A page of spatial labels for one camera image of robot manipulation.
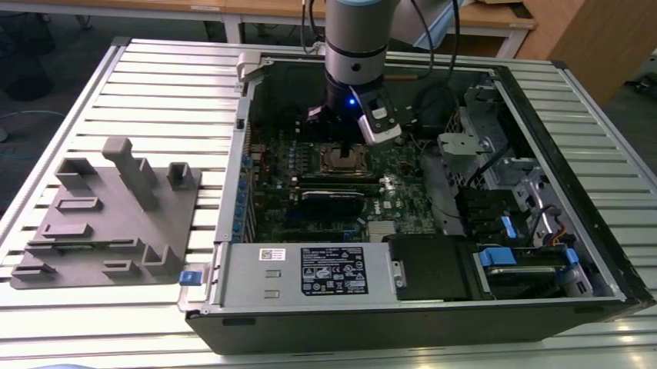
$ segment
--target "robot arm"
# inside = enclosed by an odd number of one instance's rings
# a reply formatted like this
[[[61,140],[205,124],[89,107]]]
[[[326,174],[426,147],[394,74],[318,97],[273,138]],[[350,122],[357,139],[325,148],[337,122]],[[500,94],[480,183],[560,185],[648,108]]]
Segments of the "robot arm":
[[[400,0],[326,1],[326,101],[337,119],[358,122],[369,145],[402,130],[384,88],[386,51]]]

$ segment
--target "table leg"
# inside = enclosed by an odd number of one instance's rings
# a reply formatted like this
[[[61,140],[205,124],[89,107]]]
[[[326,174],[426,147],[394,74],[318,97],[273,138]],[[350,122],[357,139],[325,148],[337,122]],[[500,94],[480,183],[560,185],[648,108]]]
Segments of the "table leg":
[[[529,30],[515,29],[509,37],[504,40],[503,46],[497,52],[497,58],[513,59],[516,58],[517,51],[521,49],[523,42],[525,41]]]
[[[81,24],[82,29],[90,29],[91,28],[91,16],[90,15],[75,15],[75,19],[78,20],[78,23]]]
[[[242,44],[242,18],[235,14],[223,14],[226,38],[230,44]]]

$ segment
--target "black side panel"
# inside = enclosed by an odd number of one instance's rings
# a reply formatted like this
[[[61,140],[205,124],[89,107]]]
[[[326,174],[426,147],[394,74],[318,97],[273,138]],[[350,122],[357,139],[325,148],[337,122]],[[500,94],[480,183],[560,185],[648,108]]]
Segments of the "black side panel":
[[[536,113],[532,103],[523,92],[513,74],[507,67],[496,67],[500,80],[512,97],[512,103],[517,109],[523,121],[527,124],[528,131],[536,141],[541,154],[548,166],[551,167],[557,182],[567,194],[571,205],[581,220],[588,236],[592,238],[596,249],[599,250],[603,260],[609,267],[611,273],[619,283],[620,290],[624,292],[633,304],[644,308],[655,305],[655,298],[648,290],[647,284],[639,277],[624,249],[620,247],[615,234],[603,219],[600,212],[591,197],[588,196],[584,186],[577,179],[576,173],[564,158],[563,152],[555,143],[553,136],[545,128],[544,122]]]
[[[186,321],[215,353],[269,354],[540,341],[627,308],[611,302],[222,317],[189,313]]]

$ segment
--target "slotted metal table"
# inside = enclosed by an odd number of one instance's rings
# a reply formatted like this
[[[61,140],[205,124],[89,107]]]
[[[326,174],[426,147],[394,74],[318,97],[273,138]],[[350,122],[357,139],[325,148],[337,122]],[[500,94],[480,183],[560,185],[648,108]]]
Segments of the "slotted metal table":
[[[101,149],[114,135],[131,138],[135,156],[147,157],[154,167],[187,161],[203,170],[186,261],[211,260],[241,95],[235,65],[246,50],[302,53],[293,47],[138,39],[110,48],[0,221],[0,367],[652,367],[657,307],[531,344],[227,357],[211,352],[185,323],[177,284],[31,291],[10,287],[11,270],[55,197],[62,158],[86,157],[94,165],[109,165]],[[426,61],[428,56],[390,53],[389,59]],[[464,57],[460,62],[491,59]],[[567,69],[543,61],[496,59],[492,64],[513,71],[657,296],[655,175]],[[203,289],[190,289],[189,298],[201,301]]]

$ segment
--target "cable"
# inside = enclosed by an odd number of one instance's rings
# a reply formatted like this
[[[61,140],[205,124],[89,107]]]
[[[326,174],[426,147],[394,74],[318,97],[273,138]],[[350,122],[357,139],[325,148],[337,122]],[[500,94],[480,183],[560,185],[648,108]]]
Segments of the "cable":
[[[66,114],[62,114],[57,111],[50,111],[50,110],[26,110],[26,111],[15,111],[14,113],[6,114],[0,117],[0,119],[14,117],[15,115],[20,114],[51,114],[51,115],[58,115],[62,118],[66,118]]]
[[[305,49],[306,55],[310,55],[309,48],[306,48],[305,27],[306,27],[306,0],[301,0],[301,31],[300,31],[301,47]]]
[[[548,240],[548,242],[545,243],[544,246],[556,246],[557,245],[557,241],[561,237],[564,237],[564,234],[567,234],[567,225],[564,224],[563,221],[559,220],[559,215],[555,215],[555,223],[559,224],[560,226],[560,230],[559,232],[551,237],[551,239]]]
[[[418,18],[420,18],[420,21],[422,22],[422,26],[424,26],[424,33],[426,34],[428,40],[429,40],[429,68],[428,68],[428,71],[422,75],[418,76],[418,79],[425,79],[433,73],[434,46],[433,46],[432,32],[429,32],[428,21],[424,18],[418,3],[416,2],[416,0],[410,0],[410,3],[413,4],[413,8],[416,9],[416,13],[418,13]]]
[[[325,35],[320,33],[318,27],[316,26],[316,15],[313,14],[313,7],[316,6],[316,0],[310,0],[309,4],[309,19],[310,19],[310,29],[313,29],[313,33],[316,34],[316,37],[318,37],[321,40],[325,39]]]
[[[444,213],[448,217],[450,218],[456,218],[458,219],[460,221],[464,221],[462,217],[460,217],[458,215],[453,215],[450,213],[448,213],[445,210],[442,210],[434,203],[433,203],[433,198],[429,198],[429,203],[432,204],[432,206],[436,208],[436,210],[438,210],[441,213]]]
[[[416,137],[413,137],[413,134],[410,134],[409,137],[410,137],[410,140],[413,141],[413,143],[416,144],[416,147],[418,148],[420,153],[424,154],[424,150],[428,148],[429,142],[432,142],[432,141],[426,141],[424,143],[424,145],[420,146],[418,141],[416,141]]]
[[[450,67],[448,68],[446,83],[450,84],[452,75],[454,74],[456,57],[460,54],[460,39],[461,39],[461,14],[460,14],[460,2],[452,0],[452,8],[454,8],[454,48],[452,49]]]
[[[450,64],[448,66],[448,76],[446,76],[446,83],[445,84],[430,84],[429,86],[424,87],[420,91],[418,94],[413,100],[413,108],[418,112],[424,111],[428,107],[433,105],[436,101],[441,101],[441,99],[434,99],[432,103],[429,103],[426,106],[422,106],[425,96],[426,94],[436,88],[438,87],[438,91],[441,91],[444,88],[446,88],[450,93],[454,95],[454,100],[456,100],[456,108],[460,108],[460,103],[458,103],[458,97],[456,97],[456,93],[450,89],[450,82],[452,82],[452,76],[454,74],[454,67],[456,67],[456,58],[460,54],[460,40],[461,40],[461,14],[460,14],[460,3],[458,0],[452,0],[452,7],[454,10],[454,48],[452,49],[452,58],[450,58]]]
[[[551,208],[557,208],[553,204],[547,204],[540,210],[539,214],[536,215],[535,221],[532,222],[532,228],[531,232],[527,234],[527,243],[525,247],[531,247],[532,243],[535,242],[535,233],[536,230],[539,229],[539,223],[541,222],[541,217],[544,216],[544,213],[551,209]]]
[[[507,145],[493,154],[493,156],[491,156],[489,161],[480,167],[480,169],[474,171],[468,182],[465,182],[465,187],[470,187],[477,177],[483,175],[485,171],[488,171],[491,166],[493,166],[493,164],[503,158],[504,154],[507,154],[507,151],[509,151],[511,148],[512,145],[507,143]]]

